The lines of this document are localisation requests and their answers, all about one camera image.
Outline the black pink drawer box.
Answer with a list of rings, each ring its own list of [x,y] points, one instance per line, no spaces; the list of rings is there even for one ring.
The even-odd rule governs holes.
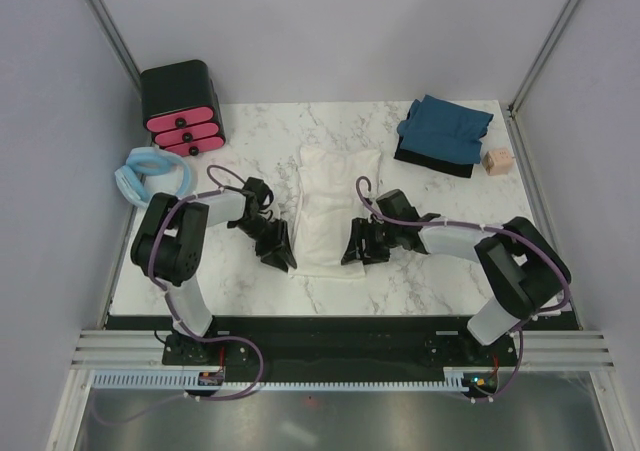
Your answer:
[[[143,126],[160,149],[198,156],[226,144],[209,67],[188,60],[141,73]]]

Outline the white t shirt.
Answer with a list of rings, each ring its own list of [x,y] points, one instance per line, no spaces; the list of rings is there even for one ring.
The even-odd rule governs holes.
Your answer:
[[[343,265],[351,221],[365,214],[356,180],[377,183],[381,152],[375,149],[335,152],[303,145],[299,149],[299,201],[293,228],[292,276],[357,280],[365,277],[356,261]]]

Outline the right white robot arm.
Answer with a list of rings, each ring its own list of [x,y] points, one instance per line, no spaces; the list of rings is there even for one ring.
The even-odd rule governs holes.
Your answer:
[[[535,225],[517,216],[499,226],[420,215],[399,190],[363,200],[371,217],[354,218],[341,264],[385,263],[401,247],[423,255],[446,255],[477,263],[493,297],[466,325],[458,352],[467,363],[483,363],[494,342],[540,312],[558,294],[568,296],[571,273]]]

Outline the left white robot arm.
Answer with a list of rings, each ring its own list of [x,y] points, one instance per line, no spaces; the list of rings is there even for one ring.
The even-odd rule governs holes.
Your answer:
[[[263,264],[284,272],[297,267],[288,223],[268,213],[273,201],[270,187],[255,177],[240,188],[182,199],[163,192],[151,197],[133,240],[131,261],[162,291],[174,329],[188,336],[185,353],[198,364],[211,363],[220,349],[218,338],[208,333],[213,315],[196,277],[209,228],[224,224],[242,231],[254,241]]]

